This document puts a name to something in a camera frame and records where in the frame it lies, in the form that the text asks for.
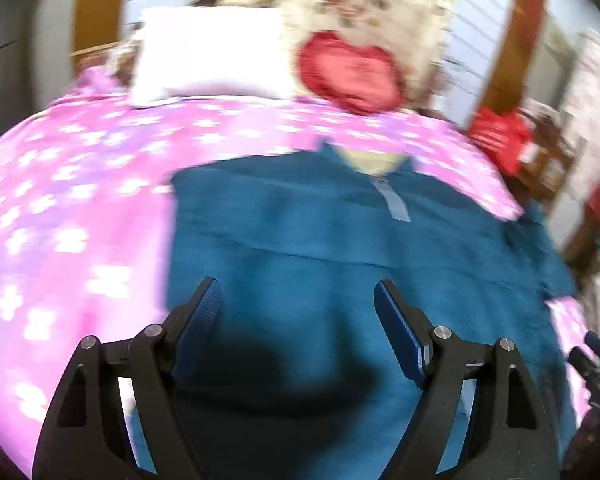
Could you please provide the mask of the grey wardrobe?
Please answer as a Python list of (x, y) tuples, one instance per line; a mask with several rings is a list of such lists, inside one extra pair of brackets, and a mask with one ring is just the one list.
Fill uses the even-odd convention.
[(0, 0), (0, 136), (73, 80), (76, 0)]

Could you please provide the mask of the wooden chair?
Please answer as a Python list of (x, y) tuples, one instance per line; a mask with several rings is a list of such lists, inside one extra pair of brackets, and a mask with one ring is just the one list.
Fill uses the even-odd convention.
[(524, 148), (518, 174), (506, 179), (509, 192), (523, 207), (535, 200), (550, 212), (576, 168), (586, 140), (582, 136), (568, 140), (565, 124), (546, 110), (533, 113), (520, 108), (517, 115), (533, 128), (534, 138)]

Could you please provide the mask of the pink floral bed cover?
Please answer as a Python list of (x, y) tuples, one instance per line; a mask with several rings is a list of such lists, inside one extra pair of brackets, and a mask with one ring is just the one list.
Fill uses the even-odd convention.
[(169, 178), (186, 166), (278, 155), (323, 139), (405, 154), (421, 174), (501, 224), (519, 207), (448, 122), (353, 116), (321, 101), (239, 98), (130, 107), (98, 70), (0, 137), (0, 445), (23, 472), (78, 339), (158, 318), (174, 215)]

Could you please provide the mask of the red heart cushion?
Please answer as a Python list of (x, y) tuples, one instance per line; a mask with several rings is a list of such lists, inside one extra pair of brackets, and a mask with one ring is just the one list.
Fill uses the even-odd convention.
[(321, 30), (297, 58), (302, 84), (351, 114), (393, 112), (405, 104), (400, 66), (380, 47), (358, 47), (332, 30)]

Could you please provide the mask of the red plastic bag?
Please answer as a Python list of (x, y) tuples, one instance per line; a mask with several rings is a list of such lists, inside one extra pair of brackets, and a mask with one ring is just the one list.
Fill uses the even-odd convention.
[(485, 107), (479, 108), (467, 135), (507, 177), (518, 174), (520, 155), (534, 139), (533, 129), (516, 108), (505, 115), (498, 115)]

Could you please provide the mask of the teal padded jacket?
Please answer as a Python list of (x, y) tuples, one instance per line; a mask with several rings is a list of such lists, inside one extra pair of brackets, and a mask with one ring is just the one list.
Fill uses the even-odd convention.
[(508, 337), (566, 448), (577, 423), (548, 302), (576, 288), (535, 205), (498, 220), (401, 162), (374, 180), (330, 145), (184, 169), (166, 304), (223, 304), (178, 393), (215, 479), (375, 479), (419, 398), (373, 307), (388, 278), (460, 338)]

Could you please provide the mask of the white pillow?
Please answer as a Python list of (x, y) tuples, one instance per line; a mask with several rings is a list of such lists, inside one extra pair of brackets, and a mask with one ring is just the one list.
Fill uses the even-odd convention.
[(203, 96), (289, 100), (296, 93), (277, 8), (151, 8), (140, 32), (129, 90), (136, 108)]

